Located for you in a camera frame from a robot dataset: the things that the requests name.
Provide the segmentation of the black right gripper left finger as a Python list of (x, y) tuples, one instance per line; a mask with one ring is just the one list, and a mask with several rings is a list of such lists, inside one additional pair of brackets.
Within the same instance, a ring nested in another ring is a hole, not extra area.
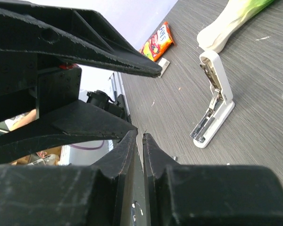
[(128, 226), (135, 130), (90, 166), (0, 165), (0, 226)]

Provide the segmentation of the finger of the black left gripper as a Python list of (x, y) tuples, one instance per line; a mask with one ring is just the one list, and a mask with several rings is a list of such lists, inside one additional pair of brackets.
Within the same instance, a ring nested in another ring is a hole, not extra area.
[(0, 164), (57, 146), (122, 139), (137, 128), (94, 105), (77, 100), (0, 136)]
[(162, 70), (97, 11), (20, 0), (0, 0), (0, 51), (41, 53), (67, 63), (152, 78)]

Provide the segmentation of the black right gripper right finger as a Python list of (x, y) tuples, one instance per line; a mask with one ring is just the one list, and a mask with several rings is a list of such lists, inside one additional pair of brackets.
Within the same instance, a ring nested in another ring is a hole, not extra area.
[(143, 135), (149, 226), (283, 226), (283, 187), (257, 165), (181, 165)]

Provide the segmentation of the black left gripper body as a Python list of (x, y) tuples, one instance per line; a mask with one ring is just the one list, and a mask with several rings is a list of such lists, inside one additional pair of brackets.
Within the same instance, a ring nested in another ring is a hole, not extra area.
[(54, 56), (0, 52), (0, 122), (32, 109), (42, 116), (76, 101), (81, 73)]

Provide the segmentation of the staples box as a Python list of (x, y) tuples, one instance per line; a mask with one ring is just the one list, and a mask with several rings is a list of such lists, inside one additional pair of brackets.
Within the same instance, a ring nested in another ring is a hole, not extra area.
[(158, 65), (162, 68), (161, 73), (159, 75), (159, 78), (161, 78), (168, 66), (170, 65), (170, 61), (162, 57), (159, 60)]

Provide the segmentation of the white stapler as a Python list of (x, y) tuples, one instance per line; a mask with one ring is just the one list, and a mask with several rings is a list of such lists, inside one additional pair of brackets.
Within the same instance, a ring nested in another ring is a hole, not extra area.
[(205, 148), (235, 107), (233, 93), (218, 53), (207, 50), (200, 56), (200, 67), (210, 83), (212, 98), (208, 109), (190, 137), (198, 148)]

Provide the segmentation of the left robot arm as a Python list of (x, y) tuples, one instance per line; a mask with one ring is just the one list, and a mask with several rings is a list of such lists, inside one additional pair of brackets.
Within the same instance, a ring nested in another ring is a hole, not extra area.
[(135, 130), (125, 108), (104, 92), (79, 99), (81, 65), (152, 78), (161, 73), (97, 11), (0, 0), (0, 122), (36, 110), (35, 121), (0, 136), (0, 164)]

